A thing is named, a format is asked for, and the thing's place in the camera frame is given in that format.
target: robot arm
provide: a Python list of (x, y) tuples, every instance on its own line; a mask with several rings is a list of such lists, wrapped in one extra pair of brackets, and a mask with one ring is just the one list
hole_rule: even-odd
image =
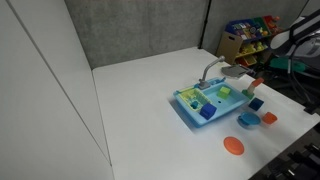
[(308, 61), (319, 60), (319, 29), (320, 9), (306, 18), (299, 17), (288, 30), (272, 39), (270, 47), (277, 56), (289, 57), (297, 48), (294, 54), (295, 58)]

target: white table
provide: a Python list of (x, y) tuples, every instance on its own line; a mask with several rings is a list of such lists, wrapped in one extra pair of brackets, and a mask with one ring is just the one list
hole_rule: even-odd
[[(216, 57), (189, 48), (93, 71), (115, 180), (248, 179), (319, 122), (303, 106), (260, 85), (257, 112), (277, 115), (271, 126), (246, 130), (236, 121), (247, 104), (202, 128), (194, 128), (179, 111), (172, 93), (194, 85)], [(220, 63), (207, 78), (222, 77)], [(253, 79), (227, 80), (238, 90)], [(242, 141), (245, 152), (227, 152), (227, 136)]]

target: blue toy sink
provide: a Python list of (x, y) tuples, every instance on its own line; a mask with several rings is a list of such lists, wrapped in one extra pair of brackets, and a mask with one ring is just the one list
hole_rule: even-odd
[[(202, 127), (249, 101), (249, 98), (224, 82), (224, 79), (214, 78), (207, 82), (211, 86), (204, 90), (200, 90), (196, 84), (173, 93), (180, 108), (196, 127)], [(225, 99), (218, 96), (222, 87), (230, 89), (230, 93)], [(208, 120), (199, 114), (205, 103), (216, 107), (214, 115)]]

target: shelf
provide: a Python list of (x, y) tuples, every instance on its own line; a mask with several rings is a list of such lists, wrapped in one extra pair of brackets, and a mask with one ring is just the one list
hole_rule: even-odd
[(252, 54), (255, 54), (255, 53), (258, 53), (258, 52), (262, 52), (262, 51), (267, 50), (267, 49), (269, 49), (269, 48), (265, 48), (265, 49), (262, 49), (262, 50), (259, 50), (259, 51), (254, 51), (254, 52), (247, 53), (247, 54), (240, 54), (240, 55), (236, 56), (236, 59), (244, 57), (244, 56), (252, 55)]

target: blue cube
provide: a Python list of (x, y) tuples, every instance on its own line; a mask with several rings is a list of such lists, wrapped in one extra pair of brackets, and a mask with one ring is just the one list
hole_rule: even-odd
[(200, 110), (200, 115), (209, 120), (214, 115), (216, 110), (217, 108), (215, 106), (213, 106), (210, 103), (207, 103), (204, 106), (202, 106)]
[(250, 104), (249, 107), (255, 111), (258, 111), (260, 109), (260, 107), (262, 106), (264, 102), (258, 98), (254, 98)]

